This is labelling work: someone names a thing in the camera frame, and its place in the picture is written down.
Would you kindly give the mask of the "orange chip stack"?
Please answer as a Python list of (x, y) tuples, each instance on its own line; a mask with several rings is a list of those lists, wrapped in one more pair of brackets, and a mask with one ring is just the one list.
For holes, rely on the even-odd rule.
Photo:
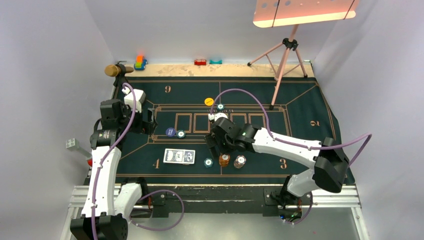
[(227, 167), (229, 165), (229, 162), (230, 162), (230, 155), (229, 154), (221, 154), (219, 156), (218, 162), (219, 162), (219, 165), (221, 167), (223, 167), (223, 168)]

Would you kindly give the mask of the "blue green chip stack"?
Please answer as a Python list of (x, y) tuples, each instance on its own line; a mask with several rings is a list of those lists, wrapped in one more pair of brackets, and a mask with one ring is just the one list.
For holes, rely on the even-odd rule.
[(211, 168), (214, 165), (214, 161), (211, 158), (206, 158), (204, 161), (204, 166), (206, 168)]

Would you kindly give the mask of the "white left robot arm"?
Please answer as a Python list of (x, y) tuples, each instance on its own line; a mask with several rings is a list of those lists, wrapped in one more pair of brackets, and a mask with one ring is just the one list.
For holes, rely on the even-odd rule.
[(100, 104), (100, 118), (90, 136), (92, 172), (81, 216), (70, 222), (77, 240), (125, 240), (135, 204), (149, 199), (143, 177), (125, 180), (118, 195), (115, 183), (127, 133), (152, 135), (157, 127), (154, 111), (143, 120), (144, 97), (109, 99)]

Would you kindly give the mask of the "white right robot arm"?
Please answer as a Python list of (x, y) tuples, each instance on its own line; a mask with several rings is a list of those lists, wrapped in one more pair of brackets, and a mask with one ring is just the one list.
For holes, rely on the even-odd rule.
[(317, 189), (340, 193), (350, 162), (333, 138), (299, 139), (249, 123), (239, 127), (226, 117), (216, 119), (204, 139), (215, 160), (239, 151), (274, 155), (305, 166), (305, 171), (290, 175), (283, 184), (280, 196), (288, 204)]

